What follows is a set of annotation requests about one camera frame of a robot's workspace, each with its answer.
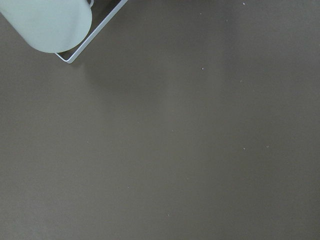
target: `gray surface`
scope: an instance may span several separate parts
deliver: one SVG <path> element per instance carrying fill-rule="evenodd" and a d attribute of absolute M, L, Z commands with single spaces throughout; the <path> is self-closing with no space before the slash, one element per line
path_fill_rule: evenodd
<path fill-rule="evenodd" d="M 319 1 L 131 0 L 72 65 L 0 28 L 1 240 L 320 239 Z"/>

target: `white edge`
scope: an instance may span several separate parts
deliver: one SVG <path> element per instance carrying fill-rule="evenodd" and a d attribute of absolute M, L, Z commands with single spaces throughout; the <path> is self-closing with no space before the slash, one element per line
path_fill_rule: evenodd
<path fill-rule="evenodd" d="M 58 53 L 56 55 L 64 62 L 71 64 L 81 54 L 81 52 L 88 46 L 88 44 L 97 36 L 97 34 L 104 28 L 104 26 L 116 15 L 116 13 L 125 5 L 128 0 L 121 0 L 112 11 L 103 19 L 103 21 L 93 30 L 93 32 L 84 40 L 78 49 L 68 59 L 64 59 Z"/>

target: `floor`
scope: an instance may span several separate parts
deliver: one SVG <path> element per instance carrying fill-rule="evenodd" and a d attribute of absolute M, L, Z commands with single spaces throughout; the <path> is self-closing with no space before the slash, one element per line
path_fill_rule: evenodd
<path fill-rule="evenodd" d="M 0 28 L 0 239 L 320 239 L 320 1 L 129 0 L 73 64 Z"/>

